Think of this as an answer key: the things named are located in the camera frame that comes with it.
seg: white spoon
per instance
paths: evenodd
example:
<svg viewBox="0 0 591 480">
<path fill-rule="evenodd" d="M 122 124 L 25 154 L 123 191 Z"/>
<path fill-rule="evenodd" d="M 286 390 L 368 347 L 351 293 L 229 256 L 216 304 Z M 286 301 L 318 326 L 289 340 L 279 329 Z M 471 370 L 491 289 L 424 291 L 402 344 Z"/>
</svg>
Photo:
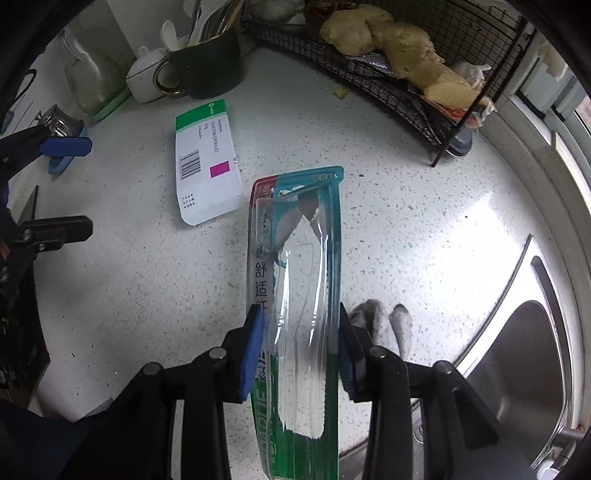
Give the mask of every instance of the white spoon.
<svg viewBox="0 0 591 480">
<path fill-rule="evenodd" d="M 168 51 L 177 51 L 180 49 L 178 46 L 177 30 L 170 20 L 164 22 L 162 28 L 160 28 L 160 41 Z"/>
<path fill-rule="evenodd" d="M 218 11 L 221 7 L 226 5 L 228 0 L 202 0 L 201 1 L 201 15 L 199 19 L 195 22 L 195 28 L 191 32 L 191 37 L 189 38 L 189 47 L 196 45 L 201 38 L 203 33 L 203 29 L 207 24 L 207 20 L 211 17 L 215 12 Z"/>
</svg>

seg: food crumb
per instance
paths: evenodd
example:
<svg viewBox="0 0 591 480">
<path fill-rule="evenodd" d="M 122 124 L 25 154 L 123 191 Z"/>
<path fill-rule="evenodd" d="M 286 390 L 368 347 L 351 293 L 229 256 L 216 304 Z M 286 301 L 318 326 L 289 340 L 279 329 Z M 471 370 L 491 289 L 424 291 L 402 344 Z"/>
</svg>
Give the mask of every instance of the food crumb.
<svg viewBox="0 0 591 480">
<path fill-rule="evenodd" d="M 342 100 L 350 91 L 351 89 L 346 87 L 337 87 L 335 89 L 335 97 L 337 97 L 339 100 Z"/>
</svg>

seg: green stripe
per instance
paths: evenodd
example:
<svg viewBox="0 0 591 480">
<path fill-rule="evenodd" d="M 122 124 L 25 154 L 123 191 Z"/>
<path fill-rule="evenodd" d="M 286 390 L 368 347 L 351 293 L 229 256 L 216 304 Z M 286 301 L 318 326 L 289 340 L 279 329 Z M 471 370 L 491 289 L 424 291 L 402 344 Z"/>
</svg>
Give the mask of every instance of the green stripe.
<svg viewBox="0 0 591 480">
<path fill-rule="evenodd" d="M 183 113 L 177 117 L 176 131 L 192 125 L 196 122 L 200 122 L 208 116 L 218 115 L 219 113 L 226 112 L 226 102 L 224 100 L 216 100 L 215 102 L 206 103 L 205 105 L 198 106 L 193 110 Z"/>
</svg>

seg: magenta square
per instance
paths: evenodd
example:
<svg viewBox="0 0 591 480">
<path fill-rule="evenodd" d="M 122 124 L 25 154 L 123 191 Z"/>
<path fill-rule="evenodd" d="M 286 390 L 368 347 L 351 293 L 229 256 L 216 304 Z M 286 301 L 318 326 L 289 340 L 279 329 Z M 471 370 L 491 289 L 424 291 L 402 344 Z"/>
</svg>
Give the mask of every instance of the magenta square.
<svg viewBox="0 0 591 480">
<path fill-rule="evenodd" d="M 230 162 L 227 161 L 218 163 L 213 167 L 209 167 L 209 174 L 212 176 L 212 178 L 217 177 L 222 173 L 226 173 L 227 171 L 230 171 Z"/>
</svg>

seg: toothbrush package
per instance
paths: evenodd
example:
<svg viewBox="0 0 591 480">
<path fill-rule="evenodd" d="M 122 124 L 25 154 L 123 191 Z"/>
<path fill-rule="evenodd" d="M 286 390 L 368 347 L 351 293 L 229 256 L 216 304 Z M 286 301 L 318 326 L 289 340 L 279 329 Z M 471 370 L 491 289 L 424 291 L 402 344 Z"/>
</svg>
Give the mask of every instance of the toothbrush package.
<svg viewBox="0 0 591 480">
<path fill-rule="evenodd" d="M 342 167 L 257 180 L 249 210 L 247 301 L 265 312 L 251 392 L 272 480 L 338 480 Z"/>
</svg>

